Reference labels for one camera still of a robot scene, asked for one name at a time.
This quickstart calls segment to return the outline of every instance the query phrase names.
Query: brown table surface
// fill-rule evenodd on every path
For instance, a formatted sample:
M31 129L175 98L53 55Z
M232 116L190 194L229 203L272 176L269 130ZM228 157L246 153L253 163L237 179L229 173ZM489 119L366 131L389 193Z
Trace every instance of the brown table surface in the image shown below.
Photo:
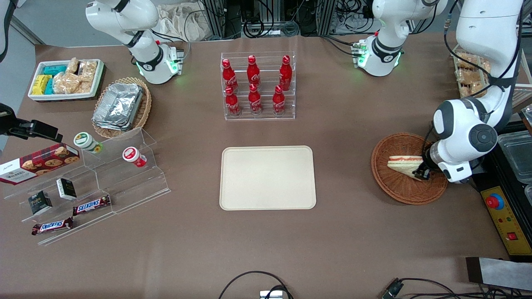
M287 49L297 55L296 120L225 121L220 53ZM438 104L458 97L441 34L409 37L404 49L390 75L374 78L320 38L194 43L182 76L149 85L154 99L145 129L159 143L157 163L172 192L50 246L37 246L20 222L18 204L0 201L0 296L217 298L231 278L249 270L275 273L296 298L307 299L376 298L394 277L478 290L467 283L464 257L507 258L478 193L450 185L436 202L404 205L371 174L379 140L401 131L424 135ZM38 46L36 52L37 62L102 59L104 86L140 77L123 46ZM80 131L93 131L94 104L25 98L18 117L59 127L68 143ZM51 144L10 137L3 161ZM222 151L265 145L312 148L313 209L219 207ZM257 298L275 284L253 275L235 282L225 297ZM409 286L405 292L441 291Z

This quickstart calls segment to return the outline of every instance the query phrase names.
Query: wicker basket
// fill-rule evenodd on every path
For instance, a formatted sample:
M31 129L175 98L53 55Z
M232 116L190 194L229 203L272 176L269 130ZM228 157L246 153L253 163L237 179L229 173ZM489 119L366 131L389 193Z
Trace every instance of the wicker basket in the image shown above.
M115 82L113 82L111 84L114 84L114 83L137 84L137 85L142 87L142 89L143 89L142 98L141 98L142 102L140 103L140 106L139 106L138 111L137 111L137 115L135 116L135 120L133 121L133 127L131 129L133 130L135 128L142 128L144 126L144 124L146 124L146 121L148 120L149 110L152 108L152 96L149 93L148 87L141 80L139 80L137 78L129 78L129 77L128 78L118 79L117 81L115 81ZM98 108L98 106L102 102L103 95L109 89L109 86L107 86L105 88L105 90L102 92L102 94L100 94L100 97L98 99L98 102L96 103L96 107L94 108L94 111L96 111L96 109ZM96 132L98 133L98 135L103 136L105 138L113 138L113 137L116 137L116 136L118 136L118 135L120 135L122 133L125 133L125 132L120 131L120 130L111 130L111 129L100 128L94 123L93 123L93 127L94 127L94 130L96 130Z
M437 200L448 181L442 173L431 172L430 179L418 181L388 167L390 156L420 155L423 138L397 133L381 140L371 155L371 170L379 186L394 199L406 204L427 204Z

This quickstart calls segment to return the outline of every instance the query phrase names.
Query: snickers wrapper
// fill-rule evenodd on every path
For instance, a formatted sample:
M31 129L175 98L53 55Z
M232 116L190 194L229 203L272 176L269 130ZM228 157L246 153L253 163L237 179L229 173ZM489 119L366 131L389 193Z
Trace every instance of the snickers wrapper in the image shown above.
M31 234L35 236L35 235L43 234L45 232L72 229L72 228L74 228L74 221L72 220L72 217L70 217L62 221L55 221L55 222L46 223L42 225L40 224L34 225L33 229L31 230Z
M88 202L86 204L82 204L80 206L73 207L72 216L76 216L81 213L85 213L91 210L94 210L101 206L106 206L111 203L111 200L109 199L109 196L104 196L102 198L98 198L95 201Z

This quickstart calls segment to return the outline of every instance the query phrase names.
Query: acrylic display stand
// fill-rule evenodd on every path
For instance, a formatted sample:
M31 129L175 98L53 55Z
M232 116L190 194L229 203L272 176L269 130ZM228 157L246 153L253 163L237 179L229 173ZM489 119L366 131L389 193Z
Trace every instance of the acrylic display stand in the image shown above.
M261 70L261 95L262 113L254 115L251 113L250 102L247 96L250 93L250 84L247 80L247 57L255 55L256 63ZM285 113L276 116L273 113L273 94L275 93L275 85L279 84L279 69L282 65L282 57L284 55L290 56L290 65L292 66L292 83L290 90L283 92L285 95ZM235 71L238 82L238 104L242 110L241 115L233 116L228 114L225 104L225 90L226 85L223 82L223 66L222 60L229 59L231 67ZM220 60L220 77L222 81L222 103L223 112L226 120L286 120L296 118L296 56L293 51L284 52L240 52L240 53L222 53Z
M28 226L28 235L37 223L64 220L72 216L73 206L110 195L111 205L74 216L73 229L35 236L39 245L48 245L170 192L166 177L155 162L153 147L156 141L146 131L138 128L108 139L102 144L103 150L98 154L80 151L79 162L15 186L2 184L4 198L20 203L21 221ZM139 168L124 161L122 151L129 146L136 147L146 156L147 163L144 167ZM73 182L76 200L69 201L59 197L56 185L59 178ZM32 215L28 198L41 190L48 193L52 208L40 215Z

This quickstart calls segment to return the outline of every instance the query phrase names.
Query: gray floor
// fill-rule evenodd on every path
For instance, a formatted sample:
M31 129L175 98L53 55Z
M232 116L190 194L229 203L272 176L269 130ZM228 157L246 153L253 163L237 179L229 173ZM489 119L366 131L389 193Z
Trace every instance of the gray floor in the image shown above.
M156 5L184 2L186 0L152 0ZM21 20L46 44L62 47L118 45L111 36L90 26L85 17L89 0L28 0L15 11ZM443 31L450 5L436 17L427 32ZM451 30L456 28L458 11L453 15ZM34 47L18 32L10 30L9 50L0 64L0 102L17 111L35 67ZM532 53L532 39L523 39L525 53ZM7 141L0 136L0 153Z

